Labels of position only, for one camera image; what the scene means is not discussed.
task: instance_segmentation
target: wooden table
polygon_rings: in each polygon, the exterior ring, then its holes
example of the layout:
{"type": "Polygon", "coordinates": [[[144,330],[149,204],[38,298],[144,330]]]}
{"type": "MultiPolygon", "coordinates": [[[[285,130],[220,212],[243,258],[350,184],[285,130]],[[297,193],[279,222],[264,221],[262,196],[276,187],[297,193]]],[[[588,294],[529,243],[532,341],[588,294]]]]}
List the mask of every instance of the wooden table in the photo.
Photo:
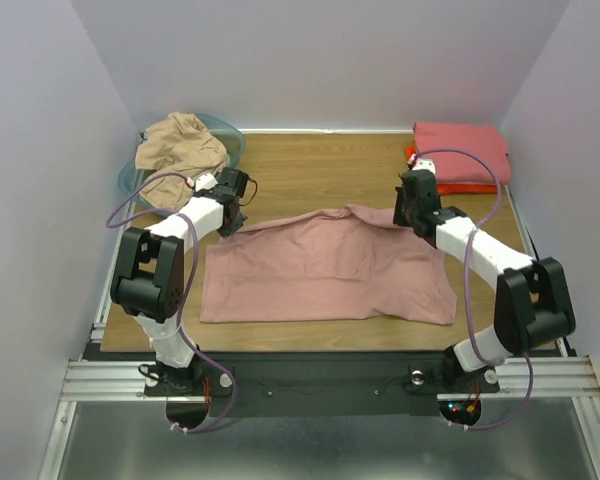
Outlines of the wooden table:
{"type": "MultiPolygon", "coordinates": [[[[392,208],[398,173],[405,170],[404,147],[409,135],[249,135],[240,168],[259,183],[259,192],[243,211],[249,223],[291,217],[319,208],[358,203],[392,208]]],[[[451,195],[446,206],[461,208],[477,221],[491,208],[494,195],[451,195]]],[[[134,225],[159,221],[147,216],[134,225]]],[[[508,199],[485,230],[512,248],[523,251],[508,199]]],[[[217,241],[201,242],[201,262],[185,307],[184,325],[192,338],[209,351],[334,351],[437,350],[467,337],[462,298],[462,264],[446,259],[449,282],[458,295],[456,322],[450,326],[410,322],[381,316],[367,320],[280,323],[201,324],[198,321],[204,252],[217,241]]],[[[189,271],[192,255],[186,257],[189,271]]],[[[477,275],[472,277],[476,328],[493,321],[494,293],[477,275]]],[[[112,305],[101,349],[111,352],[150,350],[142,329],[118,305],[112,305]]]]}

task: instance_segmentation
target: white backdrop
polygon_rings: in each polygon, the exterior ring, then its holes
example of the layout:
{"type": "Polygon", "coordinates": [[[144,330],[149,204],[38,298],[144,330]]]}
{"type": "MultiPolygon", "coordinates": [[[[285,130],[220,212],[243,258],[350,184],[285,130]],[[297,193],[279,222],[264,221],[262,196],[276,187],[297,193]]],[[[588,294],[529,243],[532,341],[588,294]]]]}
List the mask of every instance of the white backdrop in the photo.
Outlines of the white backdrop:
{"type": "Polygon", "coordinates": [[[72,0],[139,129],[499,123],[567,0],[72,0]]]}
{"type": "Polygon", "coordinates": [[[565,266],[572,343],[600,377],[600,0],[571,2],[503,129],[513,194],[540,255],[565,266]]]}
{"type": "Polygon", "coordinates": [[[88,338],[131,123],[65,0],[0,1],[0,480],[37,478],[88,338]]]}

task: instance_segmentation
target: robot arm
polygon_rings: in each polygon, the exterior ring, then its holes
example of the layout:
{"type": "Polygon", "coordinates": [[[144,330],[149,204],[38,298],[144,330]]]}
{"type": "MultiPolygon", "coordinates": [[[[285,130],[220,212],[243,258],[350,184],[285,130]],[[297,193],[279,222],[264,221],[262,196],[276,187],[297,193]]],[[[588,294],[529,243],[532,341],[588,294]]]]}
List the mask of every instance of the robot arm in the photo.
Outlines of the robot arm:
{"type": "MultiPolygon", "coordinates": [[[[433,162],[415,160],[401,179],[393,222],[412,227],[434,248],[464,262],[469,234],[476,227],[457,208],[442,208],[433,162]]],[[[478,230],[469,268],[496,292],[494,323],[475,335],[478,350],[490,363],[527,352],[575,329],[564,271],[556,260],[536,261],[478,230]]],[[[448,382],[485,366],[470,339],[449,347],[445,362],[448,382]]]]}
{"type": "Polygon", "coordinates": [[[226,237],[240,228],[240,212],[249,176],[225,168],[200,176],[189,202],[177,214],[147,229],[131,227],[122,235],[111,282],[111,299],[143,328],[162,369],[187,369],[193,350],[178,335],[177,312],[184,293],[184,254],[193,246],[185,215],[198,240],[213,231],[226,237]],[[141,265],[155,261],[154,272],[141,265]]]}

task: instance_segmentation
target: pink cloth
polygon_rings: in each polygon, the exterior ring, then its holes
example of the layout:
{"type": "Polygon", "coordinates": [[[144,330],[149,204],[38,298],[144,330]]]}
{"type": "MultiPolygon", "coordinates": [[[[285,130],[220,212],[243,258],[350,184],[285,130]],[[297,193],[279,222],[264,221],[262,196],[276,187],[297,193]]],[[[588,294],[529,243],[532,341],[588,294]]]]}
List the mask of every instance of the pink cloth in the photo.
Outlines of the pink cloth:
{"type": "MultiPolygon", "coordinates": [[[[444,147],[468,150],[493,167],[501,184],[507,185],[511,181],[507,143],[495,127],[417,122],[413,132],[419,152],[444,147]]],[[[469,157],[457,153],[433,153],[427,158],[436,165],[439,183],[493,185],[489,172],[469,157]]]]}
{"type": "Polygon", "coordinates": [[[349,205],[243,228],[207,248],[200,321],[275,322],[396,315],[450,324],[444,254],[349,205]]]}

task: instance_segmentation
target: plastic bin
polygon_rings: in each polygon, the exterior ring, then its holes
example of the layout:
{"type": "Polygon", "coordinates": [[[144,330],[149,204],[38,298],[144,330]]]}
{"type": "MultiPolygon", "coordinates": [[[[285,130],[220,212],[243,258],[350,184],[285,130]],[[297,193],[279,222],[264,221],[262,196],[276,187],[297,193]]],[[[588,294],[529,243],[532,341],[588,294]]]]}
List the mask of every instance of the plastic bin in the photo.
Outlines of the plastic bin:
{"type": "MultiPolygon", "coordinates": [[[[244,151],[245,138],[242,133],[233,128],[226,122],[218,120],[215,117],[205,114],[196,114],[202,123],[204,123],[211,134],[220,140],[227,149],[229,154],[229,166],[236,167],[240,162],[240,155],[244,151]]],[[[131,192],[137,187],[136,174],[138,171],[135,166],[135,159],[132,159],[127,163],[118,175],[118,187],[124,195],[130,195],[131,192]]],[[[142,170],[139,172],[142,175],[141,179],[144,179],[150,173],[149,170],[142,170]]],[[[138,196],[136,203],[144,208],[151,208],[147,202],[138,196]]]]}

